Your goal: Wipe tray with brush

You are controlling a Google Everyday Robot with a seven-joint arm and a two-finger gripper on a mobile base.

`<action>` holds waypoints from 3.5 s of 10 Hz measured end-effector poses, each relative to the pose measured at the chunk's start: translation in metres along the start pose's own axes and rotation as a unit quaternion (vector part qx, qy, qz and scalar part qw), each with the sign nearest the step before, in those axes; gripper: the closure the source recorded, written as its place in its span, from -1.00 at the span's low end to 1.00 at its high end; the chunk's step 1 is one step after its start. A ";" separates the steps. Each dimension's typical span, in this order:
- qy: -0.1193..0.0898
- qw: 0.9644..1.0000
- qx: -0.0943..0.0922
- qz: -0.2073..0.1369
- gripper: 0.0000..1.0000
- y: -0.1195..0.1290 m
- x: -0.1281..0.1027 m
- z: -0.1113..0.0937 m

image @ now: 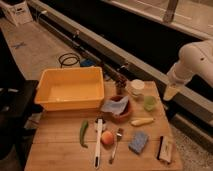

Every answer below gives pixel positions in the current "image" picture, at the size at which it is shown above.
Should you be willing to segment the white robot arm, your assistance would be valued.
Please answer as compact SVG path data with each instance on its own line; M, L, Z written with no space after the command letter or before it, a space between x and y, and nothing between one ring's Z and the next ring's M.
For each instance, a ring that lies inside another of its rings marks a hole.
M167 72L165 101L170 101L195 75L213 88L213 40L188 43L180 48L178 56L179 60Z

